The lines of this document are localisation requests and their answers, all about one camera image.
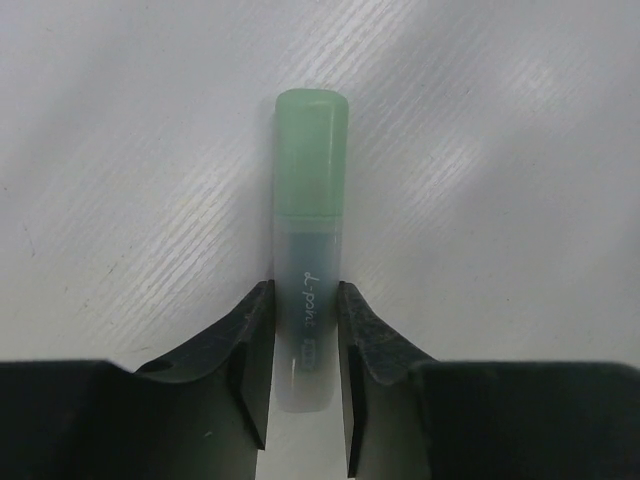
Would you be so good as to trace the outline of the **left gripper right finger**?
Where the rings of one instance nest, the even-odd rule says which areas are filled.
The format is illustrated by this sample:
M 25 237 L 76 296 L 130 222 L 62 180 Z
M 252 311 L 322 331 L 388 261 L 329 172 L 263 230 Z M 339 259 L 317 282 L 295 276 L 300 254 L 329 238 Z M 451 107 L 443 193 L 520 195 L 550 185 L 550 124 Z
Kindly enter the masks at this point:
M 635 479 L 639 372 L 611 362 L 439 361 L 359 290 L 337 294 L 352 479 Z

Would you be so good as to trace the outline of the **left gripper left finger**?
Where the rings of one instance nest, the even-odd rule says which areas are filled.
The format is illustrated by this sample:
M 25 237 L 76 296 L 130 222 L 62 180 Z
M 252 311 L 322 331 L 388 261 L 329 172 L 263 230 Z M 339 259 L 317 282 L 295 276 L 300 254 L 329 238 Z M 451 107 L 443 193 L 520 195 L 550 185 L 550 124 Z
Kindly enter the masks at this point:
M 105 360 L 1 366 L 5 479 L 251 479 L 264 449 L 274 285 L 128 371 Z

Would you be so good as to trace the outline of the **mint cap translucent highlighter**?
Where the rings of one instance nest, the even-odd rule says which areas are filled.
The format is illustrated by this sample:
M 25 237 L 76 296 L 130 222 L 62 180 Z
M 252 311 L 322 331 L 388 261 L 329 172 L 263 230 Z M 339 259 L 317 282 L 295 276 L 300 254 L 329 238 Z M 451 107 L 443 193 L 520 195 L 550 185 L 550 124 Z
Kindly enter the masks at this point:
M 333 397 L 349 105 L 291 89 L 275 104 L 275 392 L 290 413 Z

